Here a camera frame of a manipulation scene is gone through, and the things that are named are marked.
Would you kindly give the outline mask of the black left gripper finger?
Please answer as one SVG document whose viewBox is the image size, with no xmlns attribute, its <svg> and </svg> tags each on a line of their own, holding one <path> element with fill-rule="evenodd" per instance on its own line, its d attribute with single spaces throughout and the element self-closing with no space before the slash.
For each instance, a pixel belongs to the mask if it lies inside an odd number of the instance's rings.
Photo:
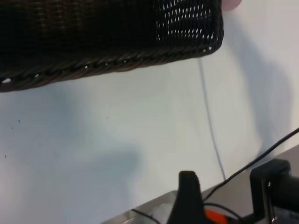
<svg viewBox="0 0 299 224">
<path fill-rule="evenodd" d="M 198 177 L 193 171 L 181 171 L 169 224 L 207 224 Z"/>
</svg>

